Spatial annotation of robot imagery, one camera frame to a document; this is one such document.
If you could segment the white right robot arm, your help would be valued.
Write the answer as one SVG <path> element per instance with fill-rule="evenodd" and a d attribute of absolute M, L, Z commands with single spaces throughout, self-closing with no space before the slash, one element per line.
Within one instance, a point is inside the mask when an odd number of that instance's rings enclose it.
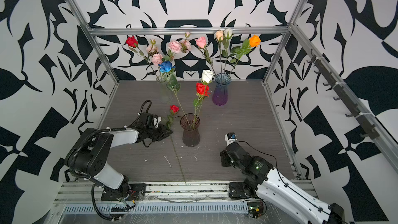
<path fill-rule="evenodd" d="M 239 169 L 245 176 L 243 190 L 278 207 L 300 224 L 344 224 L 344 209 L 336 203 L 327 204 L 306 193 L 285 178 L 276 165 L 259 156 L 252 156 L 239 142 L 229 144 L 220 152 L 221 165 Z"/>

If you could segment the red artificial rose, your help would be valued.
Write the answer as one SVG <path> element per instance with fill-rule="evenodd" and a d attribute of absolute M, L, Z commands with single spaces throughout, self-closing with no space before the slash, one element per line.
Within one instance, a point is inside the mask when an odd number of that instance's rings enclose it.
<path fill-rule="evenodd" d="M 167 126 L 168 129 L 172 128 L 172 125 L 174 123 L 174 118 L 176 117 L 178 112 L 179 112 L 179 107 L 178 106 L 176 106 L 176 105 L 170 106 L 170 114 L 167 116 L 167 122 L 166 122 L 166 126 Z M 177 163 L 178 163 L 178 166 L 179 166 L 179 169 L 180 169 L 180 173 L 181 173 L 182 179 L 183 179 L 184 183 L 186 183 L 186 178 L 185 178 L 185 175 L 184 175 L 184 172 L 183 172 L 183 169 L 182 169 L 182 166 L 181 166 L 180 158 L 179 158 L 179 156 L 177 154 L 177 150 L 176 150 L 175 143 L 174 143 L 174 140 L 173 140 L 172 136 L 171 136 L 171 142 L 172 142 L 173 150 L 174 150 L 174 153 L 175 153 L 175 156 L 176 156 L 176 159 L 177 159 Z"/>
<path fill-rule="evenodd" d="M 144 51 L 141 50 L 141 48 L 139 47 L 140 44 L 138 42 L 138 39 L 134 35 L 128 36 L 125 43 L 127 44 L 128 48 L 131 51 L 139 55 L 139 57 L 144 58 L 144 60 L 146 61 L 146 63 L 149 65 L 154 75 L 156 76 L 156 79 L 159 80 L 159 77 L 153 68 L 154 63 L 152 61 L 154 55 L 159 54 L 159 50 L 156 46 L 156 41 L 155 40 L 150 41 L 150 44 L 146 48 L 146 53 L 144 53 Z"/>
<path fill-rule="evenodd" d="M 198 98 L 194 99 L 194 119 L 191 127 L 196 127 L 199 120 L 199 114 L 203 105 L 203 101 L 209 97 L 209 85 L 208 83 L 197 83 L 196 91 Z"/>

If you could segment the orange artificial rose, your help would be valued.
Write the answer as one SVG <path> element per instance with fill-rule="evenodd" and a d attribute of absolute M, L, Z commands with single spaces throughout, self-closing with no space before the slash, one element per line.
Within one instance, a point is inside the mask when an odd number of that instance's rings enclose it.
<path fill-rule="evenodd" d="M 229 73 L 230 75 L 235 70 L 235 67 L 237 66 L 241 58 L 252 52 L 252 50 L 258 47 L 260 43 L 261 43 L 260 37 L 258 35 L 253 35 L 252 37 L 246 39 L 240 47 L 234 47 L 231 50 L 232 59 L 230 62 L 233 64 L 233 67 Z"/>

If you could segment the pink carnation spray stem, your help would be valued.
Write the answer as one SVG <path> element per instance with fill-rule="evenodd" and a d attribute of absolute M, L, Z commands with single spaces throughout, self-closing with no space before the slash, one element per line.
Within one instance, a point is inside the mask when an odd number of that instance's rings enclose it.
<path fill-rule="evenodd" d="M 157 81 L 160 83 L 165 82 L 166 71 L 163 56 L 159 53 L 156 41 L 154 39 L 150 40 L 150 43 L 146 48 L 146 52 L 148 65 L 156 76 Z"/>

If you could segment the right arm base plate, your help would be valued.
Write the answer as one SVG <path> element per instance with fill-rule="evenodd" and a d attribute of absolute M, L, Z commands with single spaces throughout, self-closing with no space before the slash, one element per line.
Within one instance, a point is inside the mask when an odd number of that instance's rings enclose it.
<path fill-rule="evenodd" d="M 229 198 L 232 200 L 257 199 L 257 184 L 247 179 L 243 182 L 229 183 Z"/>

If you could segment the peach artificial rose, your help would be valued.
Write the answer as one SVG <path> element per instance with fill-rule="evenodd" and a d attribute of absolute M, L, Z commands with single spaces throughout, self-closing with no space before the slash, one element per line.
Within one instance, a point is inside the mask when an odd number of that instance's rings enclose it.
<path fill-rule="evenodd" d="M 218 30 L 215 33 L 215 39 L 217 40 L 217 43 L 218 43 L 218 50 L 219 50 L 219 55 L 220 55 L 220 59 L 219 59 L 219 61 L 220 61 L 220 73 L 223 74 L 223 68 L 222 68 L 222 58 L 223 57 L 222 57 L 222 47 L 221 47 L 223 39 L 224 39 L 223 30 Z"/>

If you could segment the pink peony stem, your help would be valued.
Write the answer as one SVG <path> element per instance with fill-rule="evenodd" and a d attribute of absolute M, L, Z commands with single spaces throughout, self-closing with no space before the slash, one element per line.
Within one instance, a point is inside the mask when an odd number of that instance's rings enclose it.
<path fill-rule="evenodd" d="M 190 34 L 190 32 L 186 32 L 184 34 L 184 39 L 180 41 L 172 40 L 168 44 L 168 50 L 163 60 L 172 62 L 177 54 L 187 54 L 191 50 L 191 43 L 188 40 Z"/>

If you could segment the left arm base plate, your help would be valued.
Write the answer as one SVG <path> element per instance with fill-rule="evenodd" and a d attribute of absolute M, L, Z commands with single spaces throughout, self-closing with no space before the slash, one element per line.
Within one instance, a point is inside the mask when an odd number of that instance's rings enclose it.
<path fill-rule="evenodd" d="M 145 196 L 147 184 L 134 183 L 122 184 L 119 189 L 110 189 L 105 187 L 101 196 L 102 201 L 118 201 L 120 198 L 124 200 L 139 200 Z"/>

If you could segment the light pink artificial rose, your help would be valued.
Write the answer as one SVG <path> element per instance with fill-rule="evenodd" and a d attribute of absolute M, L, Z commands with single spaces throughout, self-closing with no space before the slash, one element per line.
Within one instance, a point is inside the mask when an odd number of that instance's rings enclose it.
<path fill-rule="evenodd" d="M 204 36 L 195 40 L 195 44 L 199 51 L 201 52 L 202 56 L 205 58 L 206 62 L 210 65 L 212 72 L 215 74 L 215 70 L 213 67 L 213 60 L 210 58 L 209 51 L 207 49 L 207 40 Z"/>

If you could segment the clear ribbed glass vase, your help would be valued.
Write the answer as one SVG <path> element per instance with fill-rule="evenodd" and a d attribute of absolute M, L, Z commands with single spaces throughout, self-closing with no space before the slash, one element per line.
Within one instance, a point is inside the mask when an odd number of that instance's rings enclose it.
<path fill-rule="evenodd" d="M 167 88 L 169 85 L 166 76 L 158 76 L 157 84 L 160 88 L 160 100 L 162 103 L 169 103 L 173 99 L 172 92 Z"/>

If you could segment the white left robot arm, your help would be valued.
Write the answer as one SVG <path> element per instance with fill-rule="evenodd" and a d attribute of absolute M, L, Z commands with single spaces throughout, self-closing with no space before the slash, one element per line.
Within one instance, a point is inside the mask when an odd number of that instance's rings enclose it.
<path fill-rule="evenodd" d="M 152 105 L 146 100 L 137 118 L 122 128 L 87 128 L 65 158 L 65 165 L 76 179 L 88 180 L 91 187 L 91 201 L 94 211 L 100 218 L 109 222 L 121 220 L 136 207 L 135 201 L 143 196 L 146 184 L 131 184 L 126 175 L 111 167 L 107 160 L 112 148 L 127 144 L 142 143 L 146 148 L 155 142 L 169 137 L 173 117 L 167 121 L 149 113 Z M 96 204 L 95 190 L 102 189 L 102 201 L 118 201 L 121 207 L 114 206 L 108 213 L 102 212 Z"/>

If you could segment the dark red glass vase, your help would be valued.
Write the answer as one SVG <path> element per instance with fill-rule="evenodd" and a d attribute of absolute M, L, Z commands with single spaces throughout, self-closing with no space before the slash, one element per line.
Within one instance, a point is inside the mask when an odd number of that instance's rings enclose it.
<path fill-rule="evenodd" d="M 194 113 L 183 115 L 180 120 L 183 129 L 182 141 L 187 147 L 195 147 L 200 143 L 200 118 Z"/>

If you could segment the blue purple glass vase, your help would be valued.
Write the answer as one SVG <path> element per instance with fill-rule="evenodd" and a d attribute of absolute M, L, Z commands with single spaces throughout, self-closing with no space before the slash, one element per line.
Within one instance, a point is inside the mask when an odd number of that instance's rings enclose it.
<path fill-rule="evenodd" d="M 220 73 L 215 76 L 216 87 L 212 101 L 217 106 L 223 106 L 228 102 L 228 85 L 231 81 L 231 76 L 226 73 Z"/>

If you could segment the blue artificial rose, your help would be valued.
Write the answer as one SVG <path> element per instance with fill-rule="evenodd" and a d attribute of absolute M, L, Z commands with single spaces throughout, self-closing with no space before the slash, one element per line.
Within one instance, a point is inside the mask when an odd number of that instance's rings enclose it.
<path fill-rule="evenodd" d="M 183 115 L 186 115 L 186 112 L 183 109 L 182 104 L 178 97 L 178 92 L 181 88 L 181 84 L 177 81 L 177 77 L 174 74 L 175 66 L 170 61 L 164 61 L 164 64 L 165 64 L 165 71 L 166 71 L 165 75 L 166 75 L 167 81 L 169 83 L 167 88 L 174 94 L 174 96 L 178 102 L 178 105 L 179 105 L 179 111 L 182 111 Z"/>

